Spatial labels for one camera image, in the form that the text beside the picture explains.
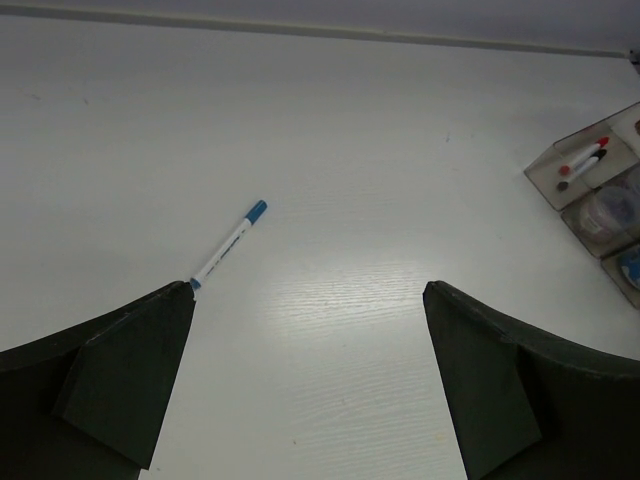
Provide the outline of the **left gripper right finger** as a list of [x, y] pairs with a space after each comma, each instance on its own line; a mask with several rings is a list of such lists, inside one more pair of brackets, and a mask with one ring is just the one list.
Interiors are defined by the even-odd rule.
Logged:
[[423, 294], [469, 479], [636, 479], [639, 363], [434, 281]]

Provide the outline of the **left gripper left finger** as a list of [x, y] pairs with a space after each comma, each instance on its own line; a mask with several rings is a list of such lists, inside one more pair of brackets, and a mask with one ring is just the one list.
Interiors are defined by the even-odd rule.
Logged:
[[177, 281], [1, 354], [4, 479], [136, 479], [150, 468], [195, 310]]

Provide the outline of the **purple clip jar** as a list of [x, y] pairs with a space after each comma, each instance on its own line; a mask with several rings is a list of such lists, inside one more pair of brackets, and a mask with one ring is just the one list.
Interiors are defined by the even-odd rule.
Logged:
[[622, 187], [603, 187], [577, 213], [578, 231], [590, 241], [609, 243], [639, 221], [639, 197]]

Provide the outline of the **black white marker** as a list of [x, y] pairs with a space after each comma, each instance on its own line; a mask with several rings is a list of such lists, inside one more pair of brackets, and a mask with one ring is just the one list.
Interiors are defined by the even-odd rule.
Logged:
[[556, 185], [556, 190], [559, 192], [567, 190], [571, 183], [593, 168], [606, 154], [607, 150], [601, 148], [589, 152], [579, 161], [574, 161], [570, 165], [562, 166], [559, 171], [562, 179]]

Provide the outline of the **red white marker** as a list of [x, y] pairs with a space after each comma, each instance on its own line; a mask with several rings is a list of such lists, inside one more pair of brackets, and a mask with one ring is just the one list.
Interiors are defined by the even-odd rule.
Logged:
[[595, 143], [590, 144], [585, 149], [581, 150], [577, 154], [575, 154], [570, 160], [565, 162], [558, 170], [558, 173], [561, 176], [567, 176], [569, 173], [574, 171], [579, 165], [581, 165], [584, 161], [594, 155], [595, 152], [604, 148], [609, 143], [609, 137], [601, 137]]

